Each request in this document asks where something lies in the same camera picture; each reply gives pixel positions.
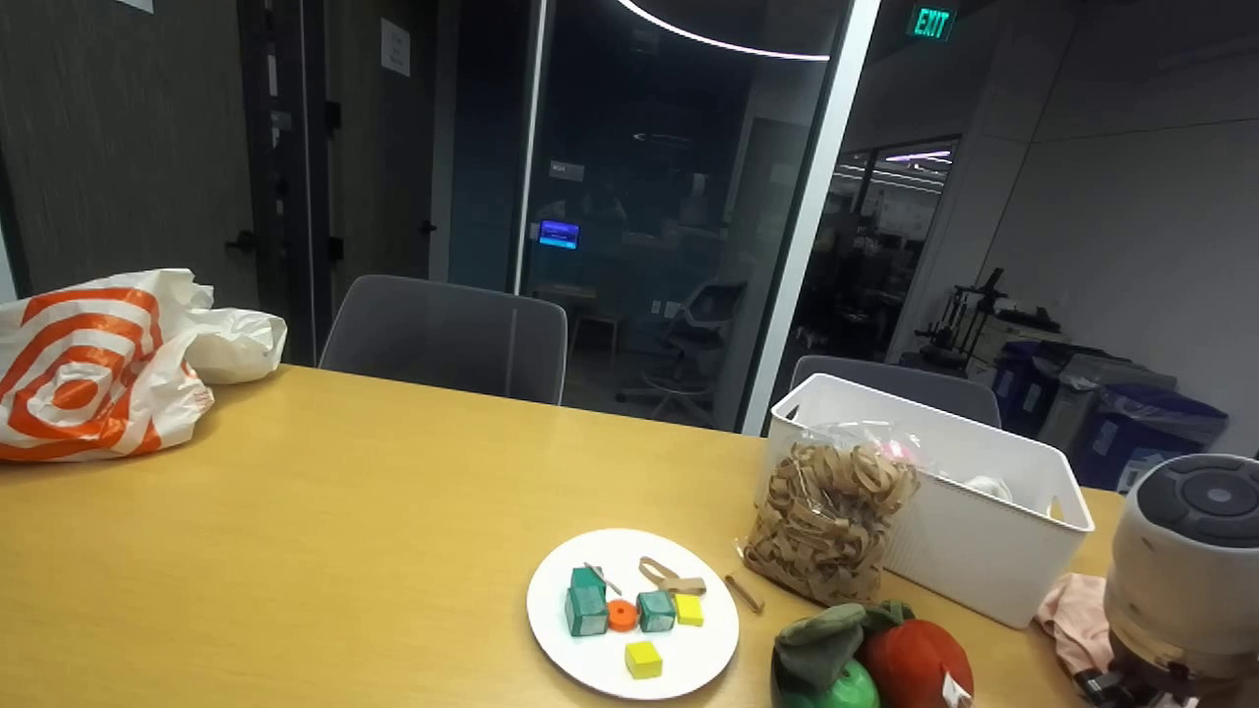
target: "wooden table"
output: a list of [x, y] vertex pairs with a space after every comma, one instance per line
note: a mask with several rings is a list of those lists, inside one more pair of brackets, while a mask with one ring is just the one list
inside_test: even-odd
[[[222, 398], [189, 449], [0, 469], [0, 704], [614, 704], [532, 639], [536, 562], [645, 527], [734, 569], [732, 668], [685, 704], [767, 704], [814, 604], [741, 569], [763, 442], [319, 371]], [[1074, 569], [1108, 566], [1116, 497]], [[973, 654], [978, 704], [1074, 704], [1047, 638], [885, 580]]]

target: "orange and white plastic bag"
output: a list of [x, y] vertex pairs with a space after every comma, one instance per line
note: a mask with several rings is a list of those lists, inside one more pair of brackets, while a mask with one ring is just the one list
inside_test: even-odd
[[0, 461], [142, 455], [194, 442], [207, 386], [281, 371], [287, 326], [211, 306], [185, 267], [0, 304]]

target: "chair back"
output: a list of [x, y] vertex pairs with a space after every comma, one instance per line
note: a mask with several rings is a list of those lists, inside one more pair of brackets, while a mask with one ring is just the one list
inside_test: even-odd
[[957, 415], [973, 415], [978, 424], [999, 424], [997, 394], [967, 379], [950, 379], [950, 372], [892, 364], [892, 362], [803, 354], [790, 371], [790, 386], [805, 380], [812, 372], [833, 372], [892, 398], [908, 398]]
[[359, 274], [332, 321], [319, 364], [564, 401], [567, 309], [506, 291]]
[[682, 306], [682, 321], [717, 338], [729, 338], [741, 304], [745, 304], [746, 283], [702, 283], [685, 306]]

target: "trash can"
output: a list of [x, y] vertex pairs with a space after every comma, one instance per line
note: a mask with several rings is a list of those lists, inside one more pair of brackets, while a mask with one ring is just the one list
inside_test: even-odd
[[1047, 422], [1056, 394], [1058, 394], [1058, 372], [1069, 364], [1074, 354], [1099, 354], [1086, 346], [1068, 346], [1068, 341], [1009, 341], [1003, 354], [997, 359], [997, 379], [990, 394], [999, 403], [1003, 430], [1019, 436], [1033, 436], [1037, 424]]
[[1069, 469], [1090, 486], [1112, 486], [1129, 461], [1204, 452], [1226, 414], [1174, 389], [1104, 386], [1069, 449]]
[[1175, 379], [1146, 371], [1129, 359], [1077, 351], [1058, 372], [1049, 414], [1037, 424], [1037, 442], [1069, 452], [1074, 436], [1083, 432], [1094, 409], [1099, 389], [1104, 386], [1175, 389]]

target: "green exit sign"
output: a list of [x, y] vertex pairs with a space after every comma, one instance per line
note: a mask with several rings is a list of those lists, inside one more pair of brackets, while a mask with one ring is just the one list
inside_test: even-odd
[[939, 43], [951, 26], [951, 8], [913, 8], [908, 34]]

